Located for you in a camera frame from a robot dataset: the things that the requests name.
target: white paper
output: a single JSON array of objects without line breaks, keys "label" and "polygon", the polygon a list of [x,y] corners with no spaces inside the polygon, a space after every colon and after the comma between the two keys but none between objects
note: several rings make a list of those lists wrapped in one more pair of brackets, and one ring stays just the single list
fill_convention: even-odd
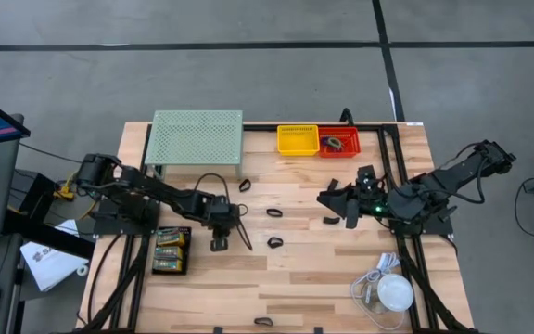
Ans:
[{"label": "white paper", "polygon": [[[55,228],[78,236],[77,225],[72,219]],[[69,255],[35,242],[25,244],[20,248],[20,251],[26,264],[30,267],[40,291],[49,291],[79,267],[89,262],[81,257]]]}]

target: red plastic bin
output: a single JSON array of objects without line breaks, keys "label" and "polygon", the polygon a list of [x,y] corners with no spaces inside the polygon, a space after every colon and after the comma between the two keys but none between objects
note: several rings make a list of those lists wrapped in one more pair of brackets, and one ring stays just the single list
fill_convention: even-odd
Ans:
[{"label": "red plastic bin", "polygon": [[[341,141],[343,147],[339,150],[323,144],[326,137],[335,137]],[[321,149],[319,154],[322,158],[352,158],[360,153],[360,139],[358,129],[353,126],[321,127],[319,126],[319,141]]]}]

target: yellow plastic bin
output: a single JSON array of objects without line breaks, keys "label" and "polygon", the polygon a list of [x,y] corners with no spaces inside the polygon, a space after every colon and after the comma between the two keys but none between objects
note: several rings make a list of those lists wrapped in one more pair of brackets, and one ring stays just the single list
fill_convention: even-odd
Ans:
[{"label": "yellow plastic bin", "polygon": [[284,156],[311,156],[320,149],[316,125],[277,126],[277,150]]}]

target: wooden tabletop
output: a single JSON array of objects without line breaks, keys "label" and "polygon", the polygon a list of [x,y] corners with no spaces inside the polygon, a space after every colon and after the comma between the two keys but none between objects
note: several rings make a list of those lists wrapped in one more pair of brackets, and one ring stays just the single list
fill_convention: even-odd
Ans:
[{"label": "wooden tabletop", "polygon": [[[403,155],[410,177],[433,169],[426,133],[421,125],[398,124]],[[139,166],[146,140],[147,122],[128,122],[122,135],[119,158],[124,164]],[[313,332],[323,327],[329,333],[378,333],[379,329],[358,309],[350,297],[350,283],[376,266],[382,252],[397,251],[395,238],[375,219],[363,217],[354,230],[343,222],[323,224],[323,217],[335,216],[316,201],[332,178],[340,185],[353,183],[358,167],[372,164],[383,175],[378,139],[375,133],[361,132],[362,153],[353,159],[283,157],[276,150],[276,134],[244,133],[244,176],[252,182],[245,193],[231,166],[174,166],[166,182],[179,188],[192,188],[198,177],[215,172],[226,177],[233,203],[248,205],[242,219],[254,251],[247,250],[234,230],[230,248],[211,252],[211,232],[199,223],[187,221],[163,205],[159,225],[191,226],[193,238],[189,271],[186,276],[151,275],[150,247],[137,332]],[[389,146],[393,159],[392,146]],[[217,179],[206,178],[200,189],[223,194]],[[265,214],[277,208],[283,218]],[[270,249],[270,237],[280,237],[285,245]],[[94,257],[83,295],[80,314],[86,315],[87,300],[102,253],[112,236],[96,243]],[[94,314],[115,289],[125,237],[114,245],[95,287]],[[473,326],[454,249],[437,236],[422,236],[432,287],[446,306],[466,326]],[[138,239],[134,250],[138,249]],[[121,326],[126,326],[132,288],[125,294]],[[416,299],[422,326],[426,313],[421,295]],[[275,326],[258,327],[253,319],[268,316]],[[394,317],[383,318],[388,326]],[[409,317],[397,332],[411,332]]]}]

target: concrete floor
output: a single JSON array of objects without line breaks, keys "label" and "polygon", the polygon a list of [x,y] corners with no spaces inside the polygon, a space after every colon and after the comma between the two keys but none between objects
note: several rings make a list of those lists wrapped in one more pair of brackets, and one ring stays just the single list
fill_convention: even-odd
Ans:
[{"label": "concrete floor", "polygon": [[[534,41],[534,2],[383,0],[390,41]],[[367,0],[0,0],[0,45],[371,40]],[[424,122],[436,163],[483,138],[518,157],[460,202],[459,261],[477,328],[534,333],[534,238],[516,188],[534,176],[534,48],[393,49],[405,117]],[[0,52],[0,108],[21,112],[38,148],[79,159],[116,152],[122,125],[156,109],[242,109],[249,121],[392,121],[380,50]],[[75,166],[21,150],[18,166]],[[473,188],[464,193],[472,195]],[[74,216],[87,203],[60,205]],[[534,231],[534,197],[520,202]],[[89,222],[83,223],[87,230]],[[71,330],[84,280],[27,303],[23,333]]]}]

